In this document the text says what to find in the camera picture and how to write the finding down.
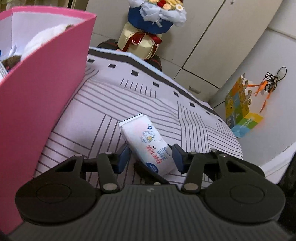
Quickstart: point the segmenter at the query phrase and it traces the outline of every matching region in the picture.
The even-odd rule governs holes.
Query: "pink storage bin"
[[[74,24],[0,81],[0,229],[21,222],[14,197],[32,179],[45,142],[84,76],[96,16],[57,7],[15,7],[0,13],[1,59],[21,54],[40,31]]]

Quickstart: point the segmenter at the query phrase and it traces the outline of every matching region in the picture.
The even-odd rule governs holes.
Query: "dark blue label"
[[[152,169],[154,172],[158,173],[158,168],[156,167],[156,165],[150,163],[150,162],[146,162],[147,167],[149,167],[150,169]]]

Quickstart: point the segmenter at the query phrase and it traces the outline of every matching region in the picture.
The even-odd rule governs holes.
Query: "drawer handle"
[[[192,88],[191,86],[188,87],[188,90],[192,91],[193,93],[200,94],[200,91]]]

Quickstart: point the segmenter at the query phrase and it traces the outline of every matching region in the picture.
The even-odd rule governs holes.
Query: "metal screw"
[[[188,191],[195,191],[195,190],[198,189],[198,185],[195,184],[195,183],[186,183],[186,184],[184,185],[184,188],[185,188],[186,190],[188,190]]]
[[[103,189],[106,191],[114,191],[117,189],[117,185],[115,183],[106,183],[103,185]]]

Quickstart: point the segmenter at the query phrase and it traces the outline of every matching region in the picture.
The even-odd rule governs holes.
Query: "blue gift box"
[[[158,27],[156,23],[144,21],[140,14],[141,7],[130,8],[128,11],[128,21],[135,27],[151,34],[164,34],[173,25],[172,22],[161,20],[162,27]]]

